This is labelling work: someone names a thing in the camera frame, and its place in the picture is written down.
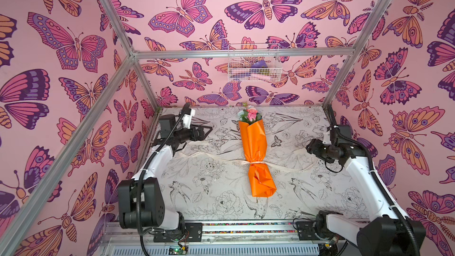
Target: wire basket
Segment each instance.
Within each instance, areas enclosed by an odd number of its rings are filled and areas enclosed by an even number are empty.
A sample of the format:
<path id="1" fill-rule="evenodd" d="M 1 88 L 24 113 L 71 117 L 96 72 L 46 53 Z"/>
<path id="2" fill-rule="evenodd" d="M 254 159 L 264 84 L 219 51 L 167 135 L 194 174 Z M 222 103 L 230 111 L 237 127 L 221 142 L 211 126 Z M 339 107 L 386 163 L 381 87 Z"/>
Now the wire basket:
<path id="1" fill-rule="evenodd" d="M 251 44 L 230 44 L 227 79 L 229 82 L 277 82 L 282 65 L 278 48 L 248 49 Z"/>

